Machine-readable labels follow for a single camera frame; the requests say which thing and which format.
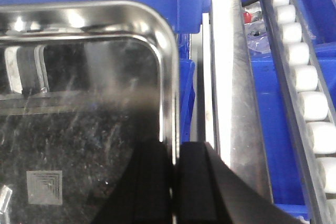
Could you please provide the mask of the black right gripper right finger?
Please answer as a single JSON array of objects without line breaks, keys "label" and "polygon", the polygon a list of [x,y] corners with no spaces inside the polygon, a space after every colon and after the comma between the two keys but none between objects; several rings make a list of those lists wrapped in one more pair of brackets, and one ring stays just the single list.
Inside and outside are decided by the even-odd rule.
[{"label": "black right gripper right finger", "polygon": [[301,223],[249,187],[205,142],[182,144],[175,197],[178,223]]}]

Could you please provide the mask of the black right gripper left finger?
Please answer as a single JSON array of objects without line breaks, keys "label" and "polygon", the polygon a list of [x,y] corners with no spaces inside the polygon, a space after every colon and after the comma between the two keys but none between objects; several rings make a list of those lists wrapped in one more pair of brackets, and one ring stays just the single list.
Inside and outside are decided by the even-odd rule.
[{"label": "black right gripper left finger", "polygon": [[139,142],[92,223],[171,223],[172,163],[162,142]]}]

